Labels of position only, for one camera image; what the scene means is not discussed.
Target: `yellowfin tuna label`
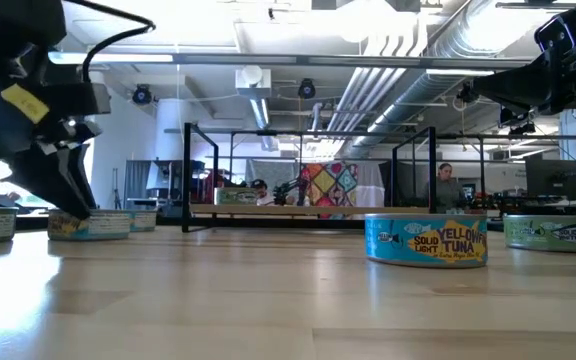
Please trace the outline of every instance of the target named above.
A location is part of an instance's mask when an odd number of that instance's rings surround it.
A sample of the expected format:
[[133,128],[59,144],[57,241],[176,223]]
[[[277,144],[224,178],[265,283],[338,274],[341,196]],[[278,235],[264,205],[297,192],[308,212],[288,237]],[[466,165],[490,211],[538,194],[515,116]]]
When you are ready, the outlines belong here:
[[488,259],[486,222],[477,216],[411,221],[366,219],[366,255],[411,265],[483,265]]

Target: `computer monitor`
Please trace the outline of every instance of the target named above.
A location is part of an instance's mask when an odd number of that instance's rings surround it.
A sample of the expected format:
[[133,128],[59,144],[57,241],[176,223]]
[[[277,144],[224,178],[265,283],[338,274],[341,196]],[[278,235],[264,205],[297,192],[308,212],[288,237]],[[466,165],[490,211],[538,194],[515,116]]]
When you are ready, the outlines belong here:
[[576,161],[526,159],[529,196],[566,196],[576,200]]

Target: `woman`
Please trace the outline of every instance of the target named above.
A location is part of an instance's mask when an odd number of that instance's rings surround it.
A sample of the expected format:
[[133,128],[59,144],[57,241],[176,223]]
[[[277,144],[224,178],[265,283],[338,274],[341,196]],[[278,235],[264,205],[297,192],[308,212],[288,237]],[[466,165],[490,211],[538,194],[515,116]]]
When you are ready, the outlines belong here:
[[[424,197],[430,196],[429,184],[424,187]],[[452,166],[448,163],[439,165],[437,174],[437,213],[445,214],[446,210],[458,207],[459,202],[464,200],[464,192],[461,185],[452,178]]]

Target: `ceiling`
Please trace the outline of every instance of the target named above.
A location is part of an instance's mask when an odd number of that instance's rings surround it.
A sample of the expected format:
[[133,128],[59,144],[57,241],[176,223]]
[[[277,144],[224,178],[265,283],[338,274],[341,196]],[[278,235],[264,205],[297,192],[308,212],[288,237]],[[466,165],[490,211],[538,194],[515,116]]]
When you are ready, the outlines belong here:
[[[127,12],[152,19],[157,30],[119,42],[109,52],[211,52],[263,54],[359,55],[366,51],[367,41],[344,40],[348,31],[368,26],[374,19],[361,22],[361,16],[340,20],[340,10],[312,10],[315,0],[149,0],[147,6],[137,0],[95,0]],[[427,16],[428,33],[463,3],[441,1],[442,10]],[[103,39],[136,27],[133,23],[65,3],[68,36],[61,44],[64,51],[83,52]],[[274,9],[275,19],[268,16]],[[385,23],[396,23],[385,19]],[[531,34],[507,48],[503,56],[533,57],[537,54]],[[127,101],[137,84],[148,84],[158,98],[179,97],[193,101],[195,121],[209,129],[254,128],[250,102],[237,96],[235,71],[241,66],[229,65],[108,65],[105,72],[110,86]],[[306,129],[310,121],[303,111],[315,102],[338,103],[353,75],[353,68],[270,67],[273,95],[268,99],[270,127]],[[375,114],[388,106],[406,89],[418,73],[408,71],[387,96],[375,107]],[[313,79],[315,100],[299,100],[297,89],[304,78]],[[453,107],[455,91],[448,90],[447,105],[431,108],[415,119],[419,126],[433,125],[439,132],[492,131],[497,121],[498,106],[475,104],[460,112]],[[150,107],[144,111],[153,113]],[[369,115],[356,130],[365,130],[376,115]]]

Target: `white ceiling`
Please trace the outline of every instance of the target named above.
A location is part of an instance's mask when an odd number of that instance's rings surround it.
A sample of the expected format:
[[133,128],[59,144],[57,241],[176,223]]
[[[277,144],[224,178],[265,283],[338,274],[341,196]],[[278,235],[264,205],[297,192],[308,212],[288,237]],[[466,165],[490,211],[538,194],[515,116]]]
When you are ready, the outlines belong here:
[[[335,11],[311,10],[311,0],[95,0],[127,12],[152,19],[157,30],[127,39],[109,48],[112,52],[245,52],[272,54],[361,54],[360,44],[345,41],[340,34],[370,25],[371,19],[352,14],[352,21],[336,21]],[[442,1],[444,11],[433,19],[446,19],[463,0]],[[68,37],[62,43],[65,51],[85,51],[101,40],[138,25],[73,4],[64,4]],[[276,9],[276,19],[268,18],[268,8]],[[505,56],[538,54],[527,34],[510,46]],[[235,70],[239,66],[223,65],[118,65],[110,66],[106,77],[120,86],[120,93],[129,98],[137,84],[149,84],[159,98],[185,99],[221,98],[195,103],[194,116],[200,122],[215,121],[233,128],[253,127],[249,101],[236,94]],[[311,78],[317,87],[317,98],[334,102],[344,92],[354,69],[323,67],[271,67],[273,97],[269,110],[295,111],[311,109],[314,101],[298,101],[297,89],[304,78]],[[405,79],[391,91],[390,98],[406,88]],[[468,109],[466,122],[472,131],[491,128],[496,122],[498,107],[476,105]],[[449,108],[432,109],[424,114],[423,125],[434,124],[454,131],[461,127],[461,113]],[[271,117],[271,125],[296,128],[305,119],[298,116]]]

